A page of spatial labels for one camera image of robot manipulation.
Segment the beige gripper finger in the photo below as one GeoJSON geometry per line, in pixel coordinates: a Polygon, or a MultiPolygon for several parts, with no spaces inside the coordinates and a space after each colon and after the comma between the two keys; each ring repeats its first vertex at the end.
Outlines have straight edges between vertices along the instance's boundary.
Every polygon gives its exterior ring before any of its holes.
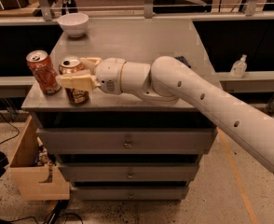
{"type": "Polygon", "coordinates": [[[77,89],[80,91],[93,91],[101,86],[97,78],[89,70],[57,75],[56,80],[59,85],[66,89],[77,89]]]}
{"type": "Polygon", "coordinates": [[[80,62],[84,65],[86,69],[90,71],[92,75],[95,74],[96,67],[98,64],[102,61],[101,58],[99,57],[85,57],[85,58],[80,58],[80,62]]]}

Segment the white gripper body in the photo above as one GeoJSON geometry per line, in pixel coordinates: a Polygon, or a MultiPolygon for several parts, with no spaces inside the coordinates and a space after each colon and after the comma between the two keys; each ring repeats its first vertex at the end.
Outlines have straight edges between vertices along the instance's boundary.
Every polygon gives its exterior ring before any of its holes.
{"type": "Polygon", "coordinates": [[[103,92],[116,95],[122,93],[121,71],[125,62],[124,59],[120,58],[108,58],[97,65],[95,76],[103,92]]]}

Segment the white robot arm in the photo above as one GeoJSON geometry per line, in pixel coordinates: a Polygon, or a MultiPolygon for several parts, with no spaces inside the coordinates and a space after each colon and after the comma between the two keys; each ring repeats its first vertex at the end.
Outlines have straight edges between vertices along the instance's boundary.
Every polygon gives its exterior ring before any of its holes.
{"type": "Polygon", "coordinates": [[[162,56],[151,64],[109,58],[81,71],[56,76],[64,88],[129,93],[153,105],[194,106],[274,174],[274,118],[214,86],[187,65],[162,56]]]}

